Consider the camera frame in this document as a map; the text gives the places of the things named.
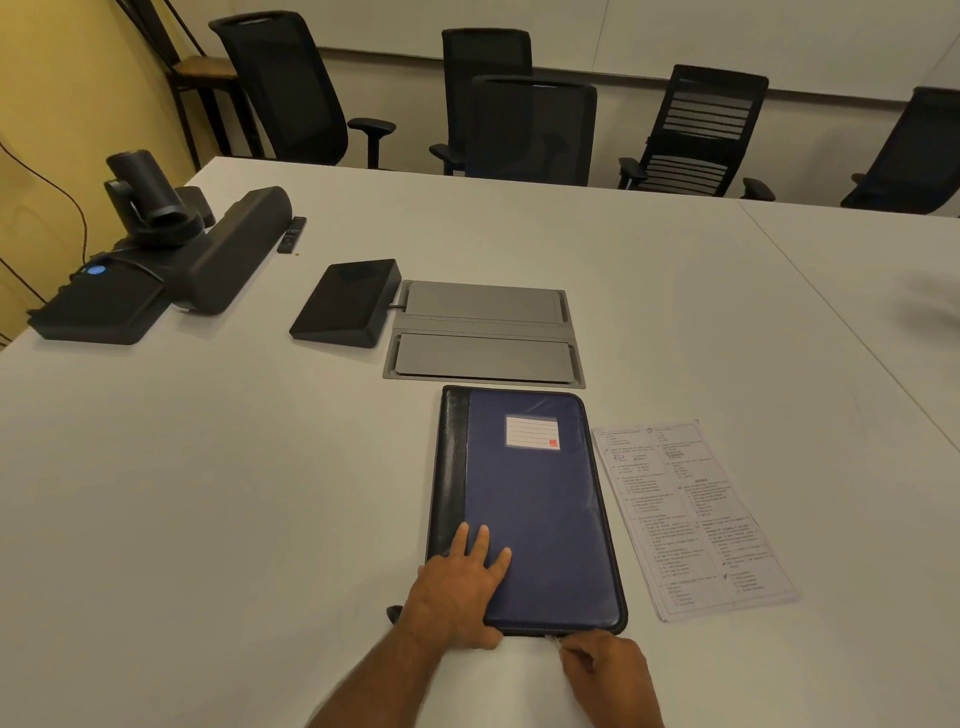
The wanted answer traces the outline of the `blue zip document folder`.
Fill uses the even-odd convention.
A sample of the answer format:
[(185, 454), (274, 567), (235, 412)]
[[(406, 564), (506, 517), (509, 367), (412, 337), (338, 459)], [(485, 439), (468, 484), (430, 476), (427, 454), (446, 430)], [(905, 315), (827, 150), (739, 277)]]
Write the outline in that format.
[(567, 392), (445, 385), (425, 560), (456, 530), (490, 533), (488, 561), (510, 566), (486, 608), (505, 636), (623, 632), (629, 613), (590, 424)]

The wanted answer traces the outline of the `person's left forearm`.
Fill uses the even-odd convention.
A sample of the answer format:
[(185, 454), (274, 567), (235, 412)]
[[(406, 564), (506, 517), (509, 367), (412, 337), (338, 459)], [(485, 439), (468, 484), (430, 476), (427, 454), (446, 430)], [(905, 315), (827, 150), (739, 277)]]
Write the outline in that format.
[(450, 637), (438, 624), (393, 625), (305, 728), (414, 728)]

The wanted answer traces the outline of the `person's left hand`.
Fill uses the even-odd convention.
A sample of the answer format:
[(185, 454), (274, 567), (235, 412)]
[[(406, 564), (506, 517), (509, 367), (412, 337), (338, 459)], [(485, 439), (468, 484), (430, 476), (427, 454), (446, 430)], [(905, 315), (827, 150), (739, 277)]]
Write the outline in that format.
[(429, 559), (418, 570), (414, 585), (403, 605), (398, 623), (438, 625), (451, 633), (450, 650), (459, 650), (459, 633), (474, 625), (487, 625), (491, 600), (506, 577), (512, 552), (504, 548), (486, 567), (488, 581), (463, 581), (461, 577), (461, 527), (453, 537), (447, 555)]

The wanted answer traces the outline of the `wooden seat black stool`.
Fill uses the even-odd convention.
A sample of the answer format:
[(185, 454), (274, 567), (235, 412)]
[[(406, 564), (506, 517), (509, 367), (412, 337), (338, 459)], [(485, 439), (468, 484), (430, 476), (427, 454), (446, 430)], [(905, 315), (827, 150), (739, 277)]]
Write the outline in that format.
[(176, 114), (186, 146), (195, 170), (202, 168), (193, 130), (188, 120), (184, 95), (194, 91), (198, 94), (217, 147), (224, 157), (233, 157), (229, 139), (216, 92), (224, 94), (232, 104), (234, 114), (246, 140), (253, 159), (263, 160), (265, 149), (258, 124), (242, 88), (233, 64), (227, 58), (206, 53), (195, 35), (181, 17), (172, 0), (162, 0), (168, 12), (196, 50), (196, 54), (182, 56), (171, 34), (160, 17), (154, 0), (113, 0), (153, 54), (165, 67), (164, 75), (171, 92)]

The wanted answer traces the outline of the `black box with blue button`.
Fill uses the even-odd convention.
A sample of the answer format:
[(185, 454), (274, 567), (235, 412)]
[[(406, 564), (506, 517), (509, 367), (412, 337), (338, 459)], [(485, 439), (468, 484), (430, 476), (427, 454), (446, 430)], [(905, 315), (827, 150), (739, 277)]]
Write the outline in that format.
[(131, 346), (168, 310), (163, 278), (141, 261), (117, 253), (100, 255), (70, 276), (29, 326), (48, 341)]

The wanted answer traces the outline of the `black touch panel controller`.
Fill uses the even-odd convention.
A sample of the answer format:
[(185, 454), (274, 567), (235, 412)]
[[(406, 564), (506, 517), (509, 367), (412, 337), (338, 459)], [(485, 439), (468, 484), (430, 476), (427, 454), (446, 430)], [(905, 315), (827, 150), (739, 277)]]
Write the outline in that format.
[(289, 329), (298, 341), (373, 349), (402, 285), (395, 259), (332, 264)]

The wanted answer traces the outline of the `black video sound bar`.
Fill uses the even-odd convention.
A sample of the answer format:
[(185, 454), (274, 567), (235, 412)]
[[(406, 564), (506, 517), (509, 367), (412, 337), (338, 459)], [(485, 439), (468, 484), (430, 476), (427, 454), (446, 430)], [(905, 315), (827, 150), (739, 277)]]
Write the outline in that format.
[(282, 187), (247, 192), (162, 267), (166, 299), (198, 314), (222, 314), (279, 244), (292, 218)]

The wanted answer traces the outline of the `black slatted office chair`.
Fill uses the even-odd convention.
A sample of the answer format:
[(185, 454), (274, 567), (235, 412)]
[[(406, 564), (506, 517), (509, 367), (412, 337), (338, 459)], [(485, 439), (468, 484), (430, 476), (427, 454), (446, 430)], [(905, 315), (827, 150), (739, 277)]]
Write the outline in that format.
[(676, 64), (641, 158), (618, 160), (617, 188), (726, 196), (768, 88), (765, 76)]

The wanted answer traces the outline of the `printed paper sheets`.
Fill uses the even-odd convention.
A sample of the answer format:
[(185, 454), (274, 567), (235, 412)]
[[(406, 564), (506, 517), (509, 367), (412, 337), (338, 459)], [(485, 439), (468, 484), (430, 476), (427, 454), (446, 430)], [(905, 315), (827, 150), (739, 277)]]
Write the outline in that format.
[(662, 622), (801, 599), (697, 419), (592, 436)]

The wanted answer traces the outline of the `black mesh office chair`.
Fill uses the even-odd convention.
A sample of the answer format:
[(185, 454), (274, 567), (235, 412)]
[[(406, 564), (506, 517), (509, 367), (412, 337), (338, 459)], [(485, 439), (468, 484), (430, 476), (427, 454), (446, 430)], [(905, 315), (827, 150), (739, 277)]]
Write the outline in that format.
[(441, 31), (447, 142), (429, 147), (444, 176), (465, 169), (471, 89), (476, 76), (531, 76), (531, 36), (526, 30), (459, 28)]
[(917, 87), (843, 209), (929, 215), (960, 190), (960, 90)]
[(208, 23), (231, 61), (241, 87), (278, 161), (335, 166), (350, 130), (366, 135), (366, 166), (378, 169), (381, 140), (394, 123), (347, 119), (306, 21), (291, 10), (264, 10)]
[(597, 90), (534, 76), (471, 81), (463, 173), (467, 178), (586, 187)]

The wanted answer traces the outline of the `small black device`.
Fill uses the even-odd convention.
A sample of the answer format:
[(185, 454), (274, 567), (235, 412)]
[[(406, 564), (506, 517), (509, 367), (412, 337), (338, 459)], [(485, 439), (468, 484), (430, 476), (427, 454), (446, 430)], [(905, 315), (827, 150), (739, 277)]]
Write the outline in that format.
[(209, 229), (216, 224), (217, 220), (211, 210), (209, 201), (200, 188), (187, 185), (174, 188), (174, 191), (184, 206), (194, 210), (198, 214), (205, 229)]

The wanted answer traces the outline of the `person's right hand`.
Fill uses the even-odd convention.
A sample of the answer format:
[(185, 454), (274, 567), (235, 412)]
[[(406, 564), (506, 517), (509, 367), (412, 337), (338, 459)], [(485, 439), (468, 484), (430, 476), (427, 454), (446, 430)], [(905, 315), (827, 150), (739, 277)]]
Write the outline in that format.
[(666, 728), (645, 656), (626, 637), (601, 631), (592, 674), (564, 674), (593, 728)]

